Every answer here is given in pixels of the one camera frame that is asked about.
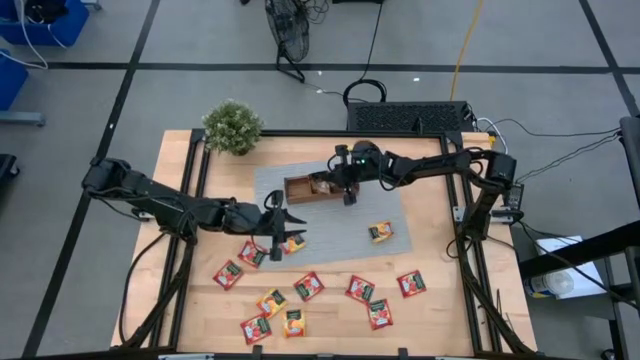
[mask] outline potted plant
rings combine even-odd
[[[202,117],[210,150],[242,156],[260,139],[262,121],[247,105],[225,100]]]

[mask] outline desk fan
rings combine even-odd
[[[273,38],[278,45],[276,70],[304,83],[304,74],[295,63],[309,52],[309,20],[307,8],[301,0],[266,0],[267,19]],[[296,74],[280,67],[280,58],[285,58]]]

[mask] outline wooden table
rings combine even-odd
[[[463,134],[466,147],[489,147],[487,134]],[[190,131],[167,131],[153,178],[178,189],[189,145]],[[212,154],[204,195],[236,197],[255,202],[253,173],[257,166],[326,161],[337,144],[353,144],[356,138],[264,137],[257,148],[243,157]],[[434,139],[376,138],[383,150],[419,158],[441,154]],[[194,169],[199,168],[202,149]],[[195,191],[197,170],[190,193]],[[462,187],[457,181],[462,203]],[[247,353],[240,322],[258,314],[256,300],[267,289],[276,287],[287,298],[288,309],[302,308],[307,314],[305,338],[283,337],[281,314],[270,320],[273,335],[262,340],[265,353],[397,354],[406,347],[410,355],[472,355],[462,280],[457,261],[445,254],[454,237],[451,209],[444,177],[416,181],[400,188],[413,252],[392,256],[341,261],[292,270],[254,270],[238,261],[236,255],[247,240],[222,233],[199,231],[199,243],[191,268],[178,350],[185,352]],[[490,235],[511,243],[506,225],[492,225]],[[135,254],[158,234],[155,222],[141,225]],[[126,334],[133,330],[155,304],[166,257],[168,240],[151,249],[138,263],[131,279],[125,314]],[[503,244],[483,243],[494,295],[501,291],[502,310],[518,336],[536,348],[529,311],[522,290],[515,253]],[[213,274],[227,259],[240,264],[246,274],[228,292],[213,282]],[[396,277],[420,270],[427,292],[403,299]],[[303,303],[292,284],[310,270],[316,271],[326,289]],[[372,331],[365,307],[344,295],[351,275],[376,284],[374,299],[387,298],[394,325]],[[168,323],[173,306],[165,313],[163,338],[167,342]],[[478,310],[484,349],[490,349],[485,315]],[[119,340],[114,334],[113,343]]]

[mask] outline wooden box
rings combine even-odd
[[[329,194],[319,192],[313,185],[311,175],[284,178],[284,193],[288,204],[304,204],[313,201],[322,201],[342,198],[344,190],[331,185]]]

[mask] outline plastic bottle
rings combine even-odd
[[[527,279],[523,284],[527,294],[533,298],[564,295],[573,291],[573,278],[564,270]]]

